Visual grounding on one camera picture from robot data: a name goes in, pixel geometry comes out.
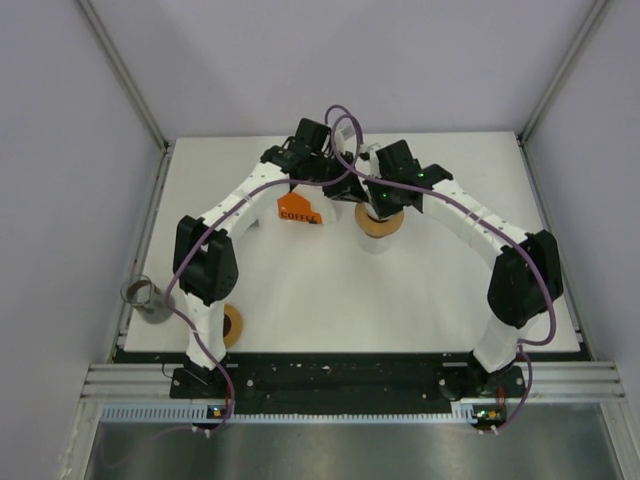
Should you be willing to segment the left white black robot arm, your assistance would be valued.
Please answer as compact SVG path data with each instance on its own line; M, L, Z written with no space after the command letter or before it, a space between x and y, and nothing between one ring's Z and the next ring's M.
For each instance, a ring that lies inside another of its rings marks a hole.
M329 196L356 183L348 170L361 155L362 134L355 134L355 151L336 127L302 119L293 136L261 155L238 187L198 218L178 223L169 286L178 286L186 311L178 312L189 326L188 365L195 368L192 384L205 396L226 387L219 366L226 354L225 299L235 288L239 268L236 244L259 216L298 185L322 187Z

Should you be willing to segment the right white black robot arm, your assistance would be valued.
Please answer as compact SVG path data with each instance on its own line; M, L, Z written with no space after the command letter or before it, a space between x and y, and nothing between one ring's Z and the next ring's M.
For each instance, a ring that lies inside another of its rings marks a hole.
M564 293L558 245L547 230L517 227L467 193L438 164L423 167L404 140L369 147L362 155L371 172L364 184L375 215L387 219L413 207L447 227L490 267L490 319L472 351L477 364L467 370L469 388L487 396L504 380L527 323L555 313Z

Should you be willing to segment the orange white coffee filter bag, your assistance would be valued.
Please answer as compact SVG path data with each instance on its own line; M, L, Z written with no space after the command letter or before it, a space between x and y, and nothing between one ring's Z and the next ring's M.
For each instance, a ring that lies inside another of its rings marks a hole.
M298 185L277 200L281 220L312 225L328 225L337 222L332 201L321 187Z

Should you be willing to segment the glass carafe with wooden collar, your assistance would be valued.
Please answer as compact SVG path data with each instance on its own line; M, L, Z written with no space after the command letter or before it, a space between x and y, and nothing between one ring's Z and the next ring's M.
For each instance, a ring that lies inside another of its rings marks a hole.
M387 251L391 245L389 237L374 238L368 235L361 236L359 239L361 248L370 254L382 254Z

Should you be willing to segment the wooden rimmed glass dripper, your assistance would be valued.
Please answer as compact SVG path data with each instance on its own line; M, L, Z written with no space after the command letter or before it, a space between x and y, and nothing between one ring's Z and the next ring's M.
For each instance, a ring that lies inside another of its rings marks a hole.
M378 218L369 212L369 204L358 203L354 209L357 226L368 237L382 239L395 234L404 222L404 213L399 212L387 218Z

